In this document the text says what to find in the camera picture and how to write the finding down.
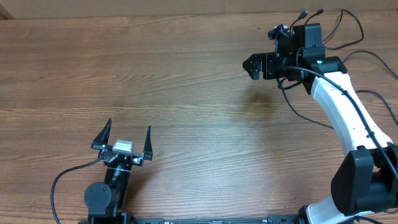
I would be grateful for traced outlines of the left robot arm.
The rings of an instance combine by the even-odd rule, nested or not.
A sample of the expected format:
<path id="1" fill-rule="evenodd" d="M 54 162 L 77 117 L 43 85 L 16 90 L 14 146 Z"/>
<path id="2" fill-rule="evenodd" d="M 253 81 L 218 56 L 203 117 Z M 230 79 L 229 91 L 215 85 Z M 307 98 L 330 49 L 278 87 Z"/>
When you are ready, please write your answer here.
<path id="1" fill-rule="evenodd" d="M 98 159 L 106 166 L 104 181 L 95 182 L 87 187 L 84 201 L 88 207 L 88 223 L 137 223 L 133 215 L 122 211 L 134 166 L 142 166 L 144 161 L 153 157 L 150 139 L 151 127 L 148 127 L 142 154 L 133 153 L 133 142 L 118 139 L 108 144 L 112 120 L 92 141 L 91 147 L 99 150 Z"/>

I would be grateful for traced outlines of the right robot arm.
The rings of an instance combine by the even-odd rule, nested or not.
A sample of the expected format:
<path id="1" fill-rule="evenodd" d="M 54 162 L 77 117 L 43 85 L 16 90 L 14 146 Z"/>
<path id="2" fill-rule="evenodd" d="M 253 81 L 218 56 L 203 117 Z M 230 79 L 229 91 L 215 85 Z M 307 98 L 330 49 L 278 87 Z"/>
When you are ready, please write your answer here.
<path id="1" fill-rule="evenodd" d="M 243 69 L 254 80 L 296 81 L 323 108 L 338 136 L 344 160 L 331 193 L 302 207 L 288 223 L 350 223 L 397 206 L 397 146 L 370 117 L 337 56 L 328 57 L 320 24 L 269 31 L 275 50 L 253 54 Z"/>

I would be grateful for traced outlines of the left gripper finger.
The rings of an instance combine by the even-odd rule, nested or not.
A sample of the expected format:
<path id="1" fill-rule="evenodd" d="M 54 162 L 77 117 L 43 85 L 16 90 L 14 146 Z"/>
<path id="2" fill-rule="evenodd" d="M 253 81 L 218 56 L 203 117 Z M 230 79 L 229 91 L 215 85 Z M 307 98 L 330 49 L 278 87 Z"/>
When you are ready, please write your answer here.
<path id="1" fill-rule="evenodd" d="M 94 138 L 92 141 L 92 146 L 103 146 L 107 145 L 109 141 L 109 135 L 111 131 L 112 119 L 108 119 L 104 128 L 100 131 L 100 133 Z"/>
<path id="2" fill-rule="evenodd" d="M 152 149 L 152 142 L 150 138 L 150 131 L 151 131 L 151 126 L 148 126 L 147 129 L 147 134 L 146 134 L 146 140 L 144 143 L 144 160 L 151 161 L 153 157 L 153 149 Z"/>

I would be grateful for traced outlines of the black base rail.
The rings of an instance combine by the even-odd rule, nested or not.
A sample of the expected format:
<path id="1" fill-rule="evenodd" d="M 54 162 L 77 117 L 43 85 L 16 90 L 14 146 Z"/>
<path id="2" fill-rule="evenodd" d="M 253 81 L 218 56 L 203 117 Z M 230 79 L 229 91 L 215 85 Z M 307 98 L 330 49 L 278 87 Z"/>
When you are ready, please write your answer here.
<path id="1" fill-rule="evenodd" d="M 90 223 L 126 223 L 126 224 L 305 224 L 304 218 L 298 215 L 269 215 L 260 218 L 208 218 L 208 219 L 174 219 L 163 218 L 134 218 L 126 221 L 122 218 L 95 218 L 93 221 L 78 222 L 78 224 Z"/>

